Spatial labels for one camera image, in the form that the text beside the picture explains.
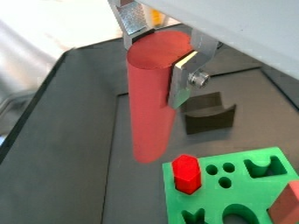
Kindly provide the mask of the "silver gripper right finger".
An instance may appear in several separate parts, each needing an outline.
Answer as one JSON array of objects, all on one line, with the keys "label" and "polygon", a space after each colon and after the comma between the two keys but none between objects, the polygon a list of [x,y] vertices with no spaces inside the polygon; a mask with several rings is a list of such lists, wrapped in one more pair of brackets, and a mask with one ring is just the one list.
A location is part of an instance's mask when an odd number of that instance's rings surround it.
[{"label": "silver gripper right finger", "polygon": [[210,75],[203,67],[215,56],[219,41],[199,30],[191,31],[193,50],[174,63],[169,106],[178,109],[191,97],[193,87],[205,88]]}]

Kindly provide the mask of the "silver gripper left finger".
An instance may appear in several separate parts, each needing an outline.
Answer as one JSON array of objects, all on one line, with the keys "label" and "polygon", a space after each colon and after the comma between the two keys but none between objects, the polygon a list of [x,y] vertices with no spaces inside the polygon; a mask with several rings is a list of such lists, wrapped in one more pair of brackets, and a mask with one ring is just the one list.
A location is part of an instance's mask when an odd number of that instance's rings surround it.
[{"label": "silver gripper left finger", "polygon": [[155,29],[146,21],[144,8],[136,0],[107,1],[123,32],[124,48],[128,50],[140,38],[155,32]]}]

